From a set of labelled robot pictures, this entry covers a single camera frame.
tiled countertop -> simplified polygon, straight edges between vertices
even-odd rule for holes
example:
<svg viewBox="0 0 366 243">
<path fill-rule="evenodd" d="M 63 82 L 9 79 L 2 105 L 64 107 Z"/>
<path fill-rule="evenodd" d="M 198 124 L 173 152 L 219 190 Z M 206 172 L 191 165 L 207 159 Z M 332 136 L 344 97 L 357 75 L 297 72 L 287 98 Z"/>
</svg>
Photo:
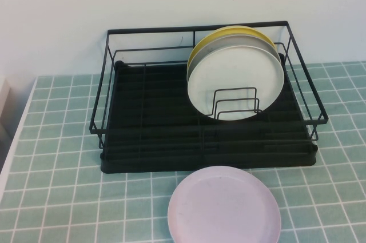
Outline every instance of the tiled countertop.
<svg viewBox="0 0 366 243">
<path fill-rule="evenodd" d="M 248 171 L 279 204 L 281 243 L 366 242 L 366 63 L 308 67 L 330 115 L 316 165 Z M 1 243 L 173 242 L 168 202 L 187 173 L 101 173 L 98 80 L 38 79 L 0 176 Z"/>
</svg>

plate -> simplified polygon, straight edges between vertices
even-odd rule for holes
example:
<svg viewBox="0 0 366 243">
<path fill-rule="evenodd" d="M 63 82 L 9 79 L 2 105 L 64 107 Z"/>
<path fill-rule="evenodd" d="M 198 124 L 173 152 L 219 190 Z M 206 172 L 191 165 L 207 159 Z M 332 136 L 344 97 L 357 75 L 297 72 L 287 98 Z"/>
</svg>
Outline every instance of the plate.
<svg viewBox="0 0 366 243">
<path fill-rule="evenodd" d="M 200 61 L 209 53 L 214 50 L 220 49 L 227 46 L 253 46 L 259 47 L 260 49 L 266 50 L 271 53 L 281 63 L 281 59 L 277 50 L 272 47 L 270 43 L 264 41 L 259 37 L 252 36 L 250 34 L 229 34 L 223 37 L 217 38 L 214 41 L 206 44 L 197 54 L 192 58 L 190 65 L 187 70 L 187 81 L 194 68 L 200 63 Z"/>
<path fill-rule="evenodd" d="M 196 55 L 196 53 L 198 53 L 198 51 L 200 49 L 202 49 L 205 45 L 207 45 L 209 42 L 212 42 L 213 40 L 215 40 L 221 36 L 227 35 L 227 34 L 238 34 L 238 33 L 254 35 L 254 36 L 259 37 L 259 38 L 263 39 L 264 41 L 267 41 L 268 43 L 270 43 L 273 48 L 276 48 L 276 46 L 274 45 L 272 40 L 267 35 L 261 33 L 258 30 L 255 30 L 251 27 L 246 27 L 246 26 L 221 27 L 221 28 L 215 30 L 214 32 L 212 32 L 211 34 L 207 35 L 200 42 L 197 43 L 197 45 L 193 48 L 193 50 L 188 58 L 187 68 L 189 67 L 190 62 L 192 61 L 192 58 Z"/>
<path fill-rule="evenodd" d="M 279 96 L 283 83 L 282 65 L 271 53 L 252 46 L 228 46 L 209 53 L 198 63 L 189 77 L 188 96 L 204 115 L 219 120 L 239 120 L 256 114 L 254 99 L 218 101 L 254 98 L 255 90 L 218 91 L 214 103 L 215 90 L 255 87 L 259 109 L 265 110 Z M 216 113 L 213 104 L 217 105 Z"/>
<path fill-rule="evenodd" d="M 226 166 L 187 176 L 168 207 L 175 243 L 276 243 L 281 231 L 279 206 L 253 175 Z"/>
</svg>

white wall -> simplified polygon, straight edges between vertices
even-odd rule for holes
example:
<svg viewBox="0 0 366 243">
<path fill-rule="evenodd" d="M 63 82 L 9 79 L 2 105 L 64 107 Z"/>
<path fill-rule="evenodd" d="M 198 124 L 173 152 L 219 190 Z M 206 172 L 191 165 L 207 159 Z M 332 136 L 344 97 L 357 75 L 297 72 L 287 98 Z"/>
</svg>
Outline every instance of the white wall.
<svg viewBox="0 0 366 243">
<path fill-rule="evenodd" d="M 364 17 L 365 0 L 0 0 L 9 130 L 35 76 L 99 71 L 107 29 L 288 20 L 306 62 L 359 61 Z"/>
</svg>

black dish rack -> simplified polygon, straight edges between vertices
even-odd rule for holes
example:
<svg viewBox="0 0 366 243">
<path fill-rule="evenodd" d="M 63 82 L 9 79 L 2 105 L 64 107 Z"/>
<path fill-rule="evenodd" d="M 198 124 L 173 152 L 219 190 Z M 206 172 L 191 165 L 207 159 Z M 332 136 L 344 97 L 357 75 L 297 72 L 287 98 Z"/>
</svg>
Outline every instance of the black dish rack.
<svg viewBox="0 0 366 243">
<path fill-rule="evenodd" d="M 109 30 L 104 62 L 91 115 L 90 132 L 99 136 L 101 170 L 105 173 L 196 170 L 212 165 L 237 168 L 307 166 L 316 162 L 316 127 L 328 121 L 295 38 L 287 21 L 235 24 L 249 27 L 279 27 L 287 30 L 288 43 L 279 46 L 285 82 L 276 101 L 260 109 L 260 94 L 253 91 L 256 115 L 239 121 L 220 121 L 214 98 L 212 115 L 199 113 L 187 93 L 186 61 L 125 63 L 119 53 L 169 51 L 192 48 L 196 35 L 230 25 Z M 148 48 L 111 49 L 110 37 L 163 33 L 191 34 L 189 44 Z M 313 118 L 297 72 L 290 60 L 290 48 L 301 64 L 306 83 L 314 96 L 319 115 Z M 294 93 L 303 100 L 303 111 Z"/>
</svg>

yellow plate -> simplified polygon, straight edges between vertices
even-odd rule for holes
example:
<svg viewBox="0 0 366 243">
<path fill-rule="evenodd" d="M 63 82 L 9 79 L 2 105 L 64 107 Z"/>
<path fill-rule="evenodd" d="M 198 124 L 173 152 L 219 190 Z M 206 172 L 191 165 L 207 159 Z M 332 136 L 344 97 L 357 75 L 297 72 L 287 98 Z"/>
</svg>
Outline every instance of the yellow plate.
<svg viewBox="0 0 366 243">
<path fill-rule="evenodd" d="M 251 27 L 246 27 L 246 26 L 222 27 L 220 29 L 215 30 L 213 33 L 207 35 L 200 42 L 198 42 L 198 44 L 194 47 L 194 49 L 190 53 L 190 56 L 188 58 L 188 63 L 187 63 L 187 69 L 192 61 L 192 58 L 198 53 L 198 51 L 200 49 L 202 49 L 204 46 L 206 46 L 209 42 L 212 42 L 213 40 L 215 40 L 218 37 L 222 37 L 227 34 L 235 34 L 235 33 L 244 33 L 244 34 L 250 34 L 250 35 L 259 37 L 259 38 L 263 39 L 264 41 L 270 43 L 270 45 L 272 47 L 276 48 L 274 43 L 272 42 L 272 40 L 269 39 L 269 37 L 267 35 L 261 33 L 260 31 L 255 30 Z"/>
</svg>

